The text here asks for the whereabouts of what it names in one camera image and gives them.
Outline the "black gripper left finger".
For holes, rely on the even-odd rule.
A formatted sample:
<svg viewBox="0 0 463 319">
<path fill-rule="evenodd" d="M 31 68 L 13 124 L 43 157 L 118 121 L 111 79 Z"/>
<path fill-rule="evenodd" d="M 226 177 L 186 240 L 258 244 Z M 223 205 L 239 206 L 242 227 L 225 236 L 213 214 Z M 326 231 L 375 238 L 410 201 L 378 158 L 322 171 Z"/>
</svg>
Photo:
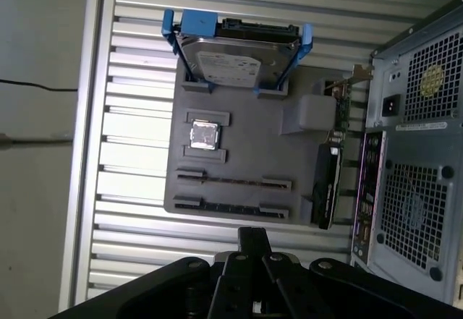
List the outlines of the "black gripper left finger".
<svg viewBox="0 0 463 319">
<path fill-rule="evenodd" d="M 187 257 L 71 307 L 58 318 L 249 318 L 252 228 L 238 230 L 239 249 L 209 264 Z"/>
</svg>

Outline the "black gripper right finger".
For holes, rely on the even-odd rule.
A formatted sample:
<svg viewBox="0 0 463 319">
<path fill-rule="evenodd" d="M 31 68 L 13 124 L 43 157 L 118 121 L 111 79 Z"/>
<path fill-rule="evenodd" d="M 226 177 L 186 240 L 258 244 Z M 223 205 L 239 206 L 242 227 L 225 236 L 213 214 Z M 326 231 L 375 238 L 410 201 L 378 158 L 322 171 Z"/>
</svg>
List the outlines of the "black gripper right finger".
<svg viewBox="0 0 463 319">
<path fill-rule="evenodd" d="M 460 309 L 334 259 L 305 269 L 272 252 L 265 229 L 254 228 L 252 241 L 290 318 L 462 317 Z"/>
</svg>

